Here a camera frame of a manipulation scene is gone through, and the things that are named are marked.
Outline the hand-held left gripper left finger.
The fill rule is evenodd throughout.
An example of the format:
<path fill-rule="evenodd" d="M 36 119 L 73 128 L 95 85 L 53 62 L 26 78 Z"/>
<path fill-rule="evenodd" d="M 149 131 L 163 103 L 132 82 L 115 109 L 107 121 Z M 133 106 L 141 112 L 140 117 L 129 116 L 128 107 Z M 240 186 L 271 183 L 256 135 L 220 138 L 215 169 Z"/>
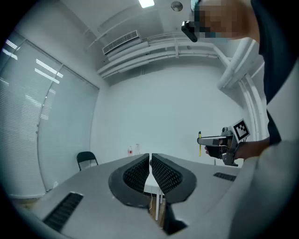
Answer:
<path fill-rule="evenodd" d="M 149 170 L 149 154 L 137 156 L 111 173 L 108 185 L 112 194 L 122 204 L 135 208 L 148 208 L 149 198 L 144 195 L 144 188 Z"/>

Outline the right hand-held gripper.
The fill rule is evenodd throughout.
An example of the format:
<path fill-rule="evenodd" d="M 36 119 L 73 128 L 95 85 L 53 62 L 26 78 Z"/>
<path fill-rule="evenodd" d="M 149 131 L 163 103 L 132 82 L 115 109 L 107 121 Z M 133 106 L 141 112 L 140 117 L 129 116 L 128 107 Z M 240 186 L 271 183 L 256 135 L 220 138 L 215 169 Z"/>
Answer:
<path fill-rule="evenodd" d="M 242 119 L 229 127 L 223 127 L 219 136 L 201 137 L 198 143 L 210 147 L 210 156 L 221 159 L 227 166 L 237 166 L 235 153 L 240 142 L 250 136 L 246 122 Z"/>

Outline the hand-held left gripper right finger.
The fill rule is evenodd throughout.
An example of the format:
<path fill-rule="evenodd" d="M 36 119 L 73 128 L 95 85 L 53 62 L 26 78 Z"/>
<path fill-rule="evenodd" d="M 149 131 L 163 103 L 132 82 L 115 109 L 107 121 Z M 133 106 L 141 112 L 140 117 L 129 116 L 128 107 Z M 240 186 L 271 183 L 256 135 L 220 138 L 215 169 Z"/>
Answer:
<path fill-rule="evenodd" d="M 197 186 L 194 173 L 159 154 L 152 154 L 151 168 L 168 204 L 186 201 Z"/>

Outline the person's right forearm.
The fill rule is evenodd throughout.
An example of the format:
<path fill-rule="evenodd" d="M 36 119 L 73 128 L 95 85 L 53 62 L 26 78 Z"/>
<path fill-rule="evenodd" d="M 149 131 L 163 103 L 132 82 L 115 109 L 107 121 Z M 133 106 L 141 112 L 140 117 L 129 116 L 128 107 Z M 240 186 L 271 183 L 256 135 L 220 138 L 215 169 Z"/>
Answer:
<path fill-rule="evenodd" d="M 270 138 L 261 141 L 240 142 L 235 153 L 236 159 L 248 159 L 251 157 L 260 156 L 261 153 L 270 145 Z"/>

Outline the white table leg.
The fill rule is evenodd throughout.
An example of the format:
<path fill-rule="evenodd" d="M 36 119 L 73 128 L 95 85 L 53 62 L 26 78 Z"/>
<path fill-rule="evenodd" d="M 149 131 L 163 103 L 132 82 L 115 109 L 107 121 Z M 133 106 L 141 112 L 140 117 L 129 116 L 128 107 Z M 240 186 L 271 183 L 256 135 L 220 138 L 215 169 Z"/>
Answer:
<path fill-rule="evenodd" d="M 155 215 L 155 220 L 158 221 L 159 218 L 159 209 L 160 209 L 160 204 L 163 201 L 163 192 L 162 190 L 158 187 L 157 188 L 157 193 L 156 193 L 156 215 Z"/>

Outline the black folding chair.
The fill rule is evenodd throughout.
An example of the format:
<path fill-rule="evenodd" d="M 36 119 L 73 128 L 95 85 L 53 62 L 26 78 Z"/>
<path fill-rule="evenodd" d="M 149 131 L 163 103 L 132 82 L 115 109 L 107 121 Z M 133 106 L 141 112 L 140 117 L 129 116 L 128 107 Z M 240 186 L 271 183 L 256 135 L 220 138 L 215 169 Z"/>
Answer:
<path fill-rule="evenodd" d="M 78 167 L 79 167 L 79 170 L 81 171 L 81 166 L 80 164 L 82 162 L 85 162 L 85 161 L 92 161 L 94 160 L 96 162 L 96 164 L 98 165 L 98 161 L 95 157 L 95 155 L 90 152 L 90 151 L 85 151 L 85 152 L 80 152 L 77 154 L 77 164 L 78 164 Z"/>

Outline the white pipe bundle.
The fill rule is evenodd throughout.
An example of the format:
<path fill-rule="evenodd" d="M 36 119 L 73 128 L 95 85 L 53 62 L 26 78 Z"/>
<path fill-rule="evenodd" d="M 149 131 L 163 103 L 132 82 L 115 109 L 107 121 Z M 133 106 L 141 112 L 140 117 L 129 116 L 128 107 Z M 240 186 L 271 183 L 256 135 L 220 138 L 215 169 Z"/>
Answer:
<path fill-rule="evenodd" d="M 248 109 L 252 140 L 264 140 L 268 137 L 268 117 L 256 85 L 249 74 L 245 74 L 238 84 Z"/>

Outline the glass partition with blinds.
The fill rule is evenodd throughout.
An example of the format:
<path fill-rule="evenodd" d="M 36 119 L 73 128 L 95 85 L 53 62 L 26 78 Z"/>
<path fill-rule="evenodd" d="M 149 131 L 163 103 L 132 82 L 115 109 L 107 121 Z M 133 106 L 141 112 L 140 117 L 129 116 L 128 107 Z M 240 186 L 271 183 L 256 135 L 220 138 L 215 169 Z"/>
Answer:
<path fill-rule="evenodd" d="M 79 171 L 99 89 L 16 32 L 0 50 L 0 181 L 37 198 Z"/>

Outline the person's black clothing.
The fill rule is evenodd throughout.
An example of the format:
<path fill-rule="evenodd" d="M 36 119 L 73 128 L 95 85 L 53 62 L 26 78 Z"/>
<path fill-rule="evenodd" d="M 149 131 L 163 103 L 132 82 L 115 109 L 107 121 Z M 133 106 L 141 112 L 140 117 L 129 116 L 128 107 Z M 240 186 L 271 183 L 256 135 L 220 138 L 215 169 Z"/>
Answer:
<path fill-rule="evenodd" d="M 299 1 L 251 0 L 251 5 L 265 63 L 270 145 L 299 139 Z"/>

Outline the white horizontal ceiling pipes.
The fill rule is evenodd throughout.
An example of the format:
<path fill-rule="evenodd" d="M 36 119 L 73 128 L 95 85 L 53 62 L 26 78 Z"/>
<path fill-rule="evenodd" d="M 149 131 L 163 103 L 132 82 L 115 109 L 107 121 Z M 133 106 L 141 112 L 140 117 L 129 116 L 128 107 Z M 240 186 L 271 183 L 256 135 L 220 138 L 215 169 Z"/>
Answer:
<path fill-rule="evenodd" d="M 206 57 L 219 59 L 228 63 L 229 59 L 213 43 L 192 42 L 187 37 L 166 37 L 161 35 L 156 40 L 154 36 L 126 49 L 116 51 L 107 57 L 108 63 L 97 70 L 97 74 L 105 79 L 117 73 L 124 73 L 139 66 L 147 65 L 159 60 L 180 57 Z"/>

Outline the white air conditioner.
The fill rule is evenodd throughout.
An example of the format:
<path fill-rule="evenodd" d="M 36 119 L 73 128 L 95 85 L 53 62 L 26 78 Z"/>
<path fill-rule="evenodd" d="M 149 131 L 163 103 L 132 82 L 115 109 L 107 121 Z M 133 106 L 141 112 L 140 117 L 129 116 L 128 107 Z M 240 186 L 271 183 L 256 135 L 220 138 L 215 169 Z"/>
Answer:
<path fill-rule="evenodd" d="M 149 47 L 148 41 L 144 41 L 137 30 L 131 31 L 102 48 L 103 63 L 106 64 L 123 55 L 146 47 Z"/>

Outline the large white duct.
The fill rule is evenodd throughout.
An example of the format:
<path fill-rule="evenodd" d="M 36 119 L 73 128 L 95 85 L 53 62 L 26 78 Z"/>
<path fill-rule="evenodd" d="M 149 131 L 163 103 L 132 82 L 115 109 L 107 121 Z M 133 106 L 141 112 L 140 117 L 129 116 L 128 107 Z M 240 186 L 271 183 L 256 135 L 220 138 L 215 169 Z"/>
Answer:
<path fill-rule="evenodd" d="M 259 44 L 250 38 L 243 38 L 227 67 L 222 74 L 217 88 L 219 90 L 229 89 L 241 80 L 246 73 L 261 58 L 259 55 Z"/>

